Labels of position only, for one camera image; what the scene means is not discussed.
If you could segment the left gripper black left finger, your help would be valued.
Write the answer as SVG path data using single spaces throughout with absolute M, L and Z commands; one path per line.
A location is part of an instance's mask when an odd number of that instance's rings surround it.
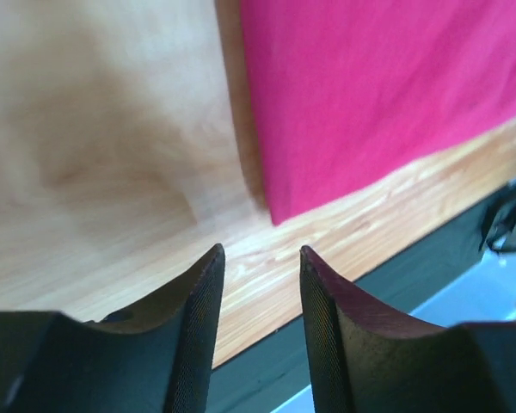
M 208 250 L 101 321 L 0 311 L 0 412 L 202 412 L 224 288 Z

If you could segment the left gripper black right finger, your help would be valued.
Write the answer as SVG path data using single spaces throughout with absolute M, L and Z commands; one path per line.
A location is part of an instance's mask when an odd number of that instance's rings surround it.
M 450 328 L 385 304 L 300 251 L 318 412 L 516 412 L 516 322 Z

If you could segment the red t shirt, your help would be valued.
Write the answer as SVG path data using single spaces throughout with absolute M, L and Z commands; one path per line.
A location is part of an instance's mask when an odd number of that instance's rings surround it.
M 244 1 L 275 224 L 516 116 L 516 1 Z

